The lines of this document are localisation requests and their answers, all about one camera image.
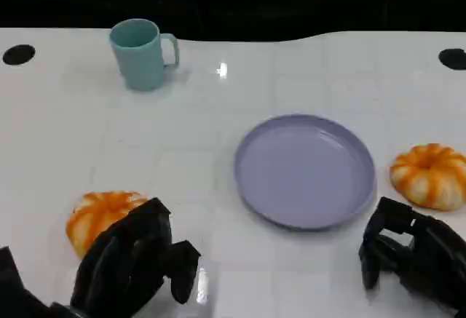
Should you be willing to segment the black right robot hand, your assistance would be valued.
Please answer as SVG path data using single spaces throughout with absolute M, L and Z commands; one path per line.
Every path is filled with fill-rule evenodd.
M 383 196 L 358 254 L 366 290 L 394 273 L 406 289 L 465 316 L 465 240 L 443 221 Z

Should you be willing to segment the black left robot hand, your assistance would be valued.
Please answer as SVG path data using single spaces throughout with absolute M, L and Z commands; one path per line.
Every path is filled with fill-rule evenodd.
M 172 241 L 169 216 L 153 198 L 102 232 L 79 265 L 71 307 L 87 317 L 133 317 L 165 279 L 185 304 L 201 255 L 187 240 Z

